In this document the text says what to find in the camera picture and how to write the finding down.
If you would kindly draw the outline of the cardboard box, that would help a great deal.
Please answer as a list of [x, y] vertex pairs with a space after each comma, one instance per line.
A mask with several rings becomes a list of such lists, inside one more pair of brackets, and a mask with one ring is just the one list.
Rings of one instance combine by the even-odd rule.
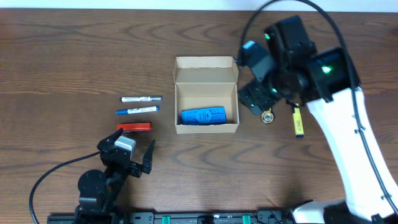
[[[175, 84], [175, 129], [178, 134], [235, 133], [239, 127], [238, 66], [231, 56], [177, 57]], [[181, 112], [223, 107], [225, 124], [185, 125]]]

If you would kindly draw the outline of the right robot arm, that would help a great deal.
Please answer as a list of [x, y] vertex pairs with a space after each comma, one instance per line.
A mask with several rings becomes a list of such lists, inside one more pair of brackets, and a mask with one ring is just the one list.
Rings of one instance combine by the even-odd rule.
[[264, 31], [266, 46], [241, 40], [238, 65], [254, 78], [239, 100], [255, 115], [299, 97], [316, 119], [345, 189], [340, 202], [308, 201], [289, 212], [293, 223], [396, 223], [397, 184], [372, 131], [360, 80], [341, 47], [319, 52], [299, 16]]

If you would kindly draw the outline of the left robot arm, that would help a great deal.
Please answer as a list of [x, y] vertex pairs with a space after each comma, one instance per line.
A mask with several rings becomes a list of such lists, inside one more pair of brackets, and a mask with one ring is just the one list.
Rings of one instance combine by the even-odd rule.
[[92, 169], [79, 178], [79, 207], [74, 223], [129, 223], [128, 214], [116, 205], [118, 195], [129, 176], [139, 178], [143, 173], [150, 174], [155, 140], [141, 164], [131, 160], [135, 147], [135, 140], [124, 137], [122, 128], [98, 143], [99, 156], [106, 169]]

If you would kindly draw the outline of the yellow highlighter pen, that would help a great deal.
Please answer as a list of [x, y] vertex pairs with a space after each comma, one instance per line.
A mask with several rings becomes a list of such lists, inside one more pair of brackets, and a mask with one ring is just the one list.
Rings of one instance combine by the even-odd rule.
[[295, 103], [294, 106], [292, 107], [292, 115], [293, 115], [294, 129], [295, 129], [296, 137], [304, 138], [302, 117], [301, 117], [300, 108], [299, 108], [298, 103]]

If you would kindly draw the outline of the blue magnetic whiteboard eraser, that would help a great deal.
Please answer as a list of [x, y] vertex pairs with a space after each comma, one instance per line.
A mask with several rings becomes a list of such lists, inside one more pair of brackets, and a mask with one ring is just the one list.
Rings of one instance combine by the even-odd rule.
[[227, 122], [224, 107], [185, 110], [181, 113], [181, 119], [183, 125], [217, 125]]

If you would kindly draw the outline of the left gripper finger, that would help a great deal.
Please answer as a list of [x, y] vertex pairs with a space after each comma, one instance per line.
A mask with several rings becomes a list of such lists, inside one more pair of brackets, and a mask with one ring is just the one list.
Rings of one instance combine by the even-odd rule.
[[97, 149], [99, 151], [109, 151], [115, 148], [115, 142], [116, 140], [122, 136], [123, 133], [123, 128], [119, 128], [116, 132], [114, 132], [113, 134], [109, 135], [108, 137], [102, 139], [98, 145], [97, 145]]
[[153, 151], [155, 147], [155, 139], [152, 140], [150, 146], [146, 150], [142, 158], [142, 172], [145, 174], [150, 174], [152, 170], [152, 160], [153, 160]]

